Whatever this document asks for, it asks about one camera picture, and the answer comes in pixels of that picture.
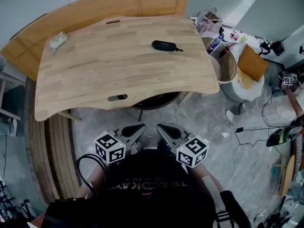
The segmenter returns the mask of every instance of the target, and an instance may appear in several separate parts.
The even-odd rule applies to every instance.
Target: brown cushion
[[[237,66],[242,70],[243,73],[247,74],[253,80],[258,82],[266,72],[268,63],[257,53],[255,53],[250,46],[246,45],[238,60]]]

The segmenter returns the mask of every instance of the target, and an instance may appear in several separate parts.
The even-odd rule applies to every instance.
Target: gray tile floor
[[[265,83],[262,96],[245,105],[247,108],[261,106],[270,95],[271,88]],[[188,131],[200,134],[210,141],[209,153],[203,164],[225,189],[234,193],[251,220],[263,209],[266,209],[266,218],[281,201],[277,195],[271,194],[277,191],[279,182],[272,175],[272,164],[279,161],[280,155],[275,148],[266,147],[266,142],[258,142],[254,148],[238,144],[233,133],[235,128],[227,122],[224,114],[225,109],[235,110],[237,107],[238,103],[232,102],[220,90],[209,96],[194,94],[180,107],[175,101],[161,109],[144,111],[142,123],[147,125],[147,130],[141,142],[145,147],[156,146],[159,141],[156,125],[161,122],[180,124]],[[73,114],[83,119],[82,122],[73,121],[78,158],[95,151],[93,139],[104,130],[137,124],[139,110],[77,108]],[[256,140],[265,140],[267,137],[267,130],[239,133],[241,143],[255,143]],[[278,150],[287,154],[289,146],[290,143],[282,144]],[[93,163],[84,160],[81,169],[87,176],[93,167]]]

